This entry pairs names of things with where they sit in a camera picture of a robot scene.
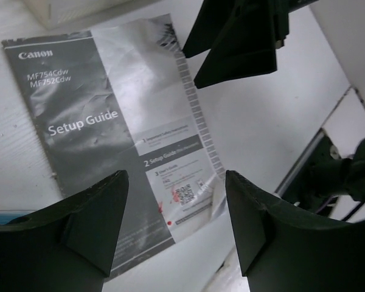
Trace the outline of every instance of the manual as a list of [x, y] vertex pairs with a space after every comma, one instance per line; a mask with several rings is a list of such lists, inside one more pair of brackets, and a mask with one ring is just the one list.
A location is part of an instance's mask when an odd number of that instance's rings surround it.
[[63, 196], [129, 174], [111, 277], [212, 219], [224, 168], [169, 16], [2, 43]]

